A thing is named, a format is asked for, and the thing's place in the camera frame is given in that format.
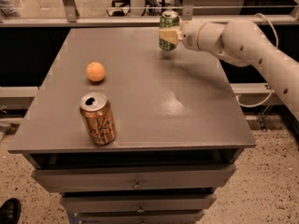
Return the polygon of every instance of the soda can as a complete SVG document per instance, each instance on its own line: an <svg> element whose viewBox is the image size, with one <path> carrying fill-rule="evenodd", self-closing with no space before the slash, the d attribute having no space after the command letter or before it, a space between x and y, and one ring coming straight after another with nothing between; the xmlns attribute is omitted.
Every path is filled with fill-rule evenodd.
<svg viewBox="0 0 299 224"><path fill-rule="evenodd" d="M169 28L179 26L179 16L176 11L167 10L162 13L160 18L160 28ZM159 37L159 46L162 50L170 51L177 47L177 45L165 41Z"/></svg>
<svg viewBox="0 0 299 224"><path fill-rule="evenodd" d="M81 99L80 113L93 143L99 146L115 138L115 124L111 105L103 93L91 92Z"/></svg>

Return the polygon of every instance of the brown soda can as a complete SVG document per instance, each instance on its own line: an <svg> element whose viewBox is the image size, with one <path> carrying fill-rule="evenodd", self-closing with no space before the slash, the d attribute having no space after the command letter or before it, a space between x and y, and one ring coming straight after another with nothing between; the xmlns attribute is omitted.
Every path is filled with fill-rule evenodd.
<svg viewBox="0 0 299 224"><path fill-rule="evenodd" d="M93 143L104 146L115 138L111 105L103 93L91 92L81 99L80 113Z"/></svg>

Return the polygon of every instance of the gray tabletop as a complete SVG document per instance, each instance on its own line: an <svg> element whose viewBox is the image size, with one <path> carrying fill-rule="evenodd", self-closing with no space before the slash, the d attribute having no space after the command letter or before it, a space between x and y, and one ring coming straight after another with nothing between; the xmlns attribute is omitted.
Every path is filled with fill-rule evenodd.
<svg viewBox="0 0 299 224"><path fill-rule="evenodd" d="M86 77L99 62L107 75ZM83 95L104 93L117 137L94 145L79 114ZM158 28L73 29L34 99L13 153L253 147L255 141L220 62L182 45L162 51Z"/></svg>

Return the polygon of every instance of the desk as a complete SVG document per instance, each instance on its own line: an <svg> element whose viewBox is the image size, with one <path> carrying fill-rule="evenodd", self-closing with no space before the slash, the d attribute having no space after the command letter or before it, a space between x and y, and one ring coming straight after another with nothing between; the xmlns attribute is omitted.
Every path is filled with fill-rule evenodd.
<svg viewBox="0 0 299 224"><path fill-rule="evenodd" d="M86 77L93 61L107 71L100 83ZM114 114L117 137L104 147L79 114L92 91ZM181 45L162 51L158 28L126 27L71 30L8 151L83 222L192 223L254 146L216 58Z"/></svg>

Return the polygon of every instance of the black shoe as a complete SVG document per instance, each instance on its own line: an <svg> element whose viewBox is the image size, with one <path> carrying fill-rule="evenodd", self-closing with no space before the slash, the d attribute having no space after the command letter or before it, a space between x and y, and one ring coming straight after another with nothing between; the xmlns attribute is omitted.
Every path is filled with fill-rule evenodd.
<svg viewBox="0 0 299 224"><path fill-rule="evenodd" d="M15 198L9 199L0 207L0 224L17 224L20 214L20 201Z"/></svg>

